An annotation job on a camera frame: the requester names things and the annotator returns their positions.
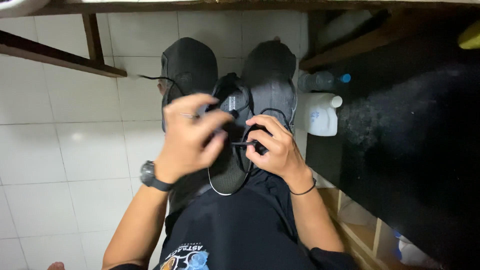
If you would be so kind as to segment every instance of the t-shirt graphic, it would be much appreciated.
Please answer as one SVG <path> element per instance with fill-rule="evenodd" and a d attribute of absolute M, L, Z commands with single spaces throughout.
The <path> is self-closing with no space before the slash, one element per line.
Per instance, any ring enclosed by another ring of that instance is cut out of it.
<path fill-rule="evenodd" d="M 202 248 L 202 243 L 181 244 L 165 258 L 160 270 L 209 270 L 208 252 Z"/>

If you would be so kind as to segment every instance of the white tiled wall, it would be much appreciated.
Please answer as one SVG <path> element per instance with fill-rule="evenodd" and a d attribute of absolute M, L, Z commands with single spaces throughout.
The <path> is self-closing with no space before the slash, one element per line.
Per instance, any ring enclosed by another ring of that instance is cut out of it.
<path fill-rule="evenodd" d="M 46 270 L 55 261 L 67 270 L 101 268 L 103 252 L 141 185 L 140 165 L 164 143 L 156 82 L 135 75 L 159 76 L 161 53 L 178 38 L 209 45 L 219 75 L 239 74 L 249 51 L 275 36 L 298 58 L 307 46 L 306 14 L 293 11 L 97 17 L 106 63 L 126 69 L 129 77 L 0 55 L 1 269 Z M 0 19 L 0 29 L 88 55 L 80 15 Z M 150 269 L 163 239 L 164 232 Z"/>

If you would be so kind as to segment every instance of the dark countertop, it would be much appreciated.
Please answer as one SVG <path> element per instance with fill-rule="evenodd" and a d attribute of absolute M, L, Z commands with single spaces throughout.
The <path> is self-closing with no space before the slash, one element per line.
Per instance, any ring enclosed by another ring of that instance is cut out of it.
<path fill-rule="evenodd" d="M 434 259 L 466 269 L 480 250 L 480 50 L 458 48 L 455 27 L 333 67 L 352 75 L 338 92 L 339 131 L 309 134 L 306 160 Z"/>

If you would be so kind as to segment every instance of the black watch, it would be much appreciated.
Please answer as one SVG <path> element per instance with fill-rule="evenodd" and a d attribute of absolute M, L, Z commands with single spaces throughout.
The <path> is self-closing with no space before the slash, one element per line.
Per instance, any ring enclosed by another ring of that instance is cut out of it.
<path fill-rule="evenodd" d="M 169 191 L 173 186 L 173 184 L 162 182 L 155 177 L 155 165 L 149 160 L 140 169 L 140 180 L 144 185 L 154 187 L 160 191 Z"/>

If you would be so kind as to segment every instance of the black t-shirt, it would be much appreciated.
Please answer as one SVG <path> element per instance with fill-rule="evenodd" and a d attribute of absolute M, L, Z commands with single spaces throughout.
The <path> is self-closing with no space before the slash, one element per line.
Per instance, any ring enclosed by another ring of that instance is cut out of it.
<path fill-rule="evenodd" d="M 299 244 L 283 180 L 264 171 L 254 176 L 256 180 L 233 195 L 209 190 L 183 211 L 169 215 L 155 269 L 357 269 L 346 253 L 308 251 Z M 114 269 L 140 268 L 130 264 Z"/>

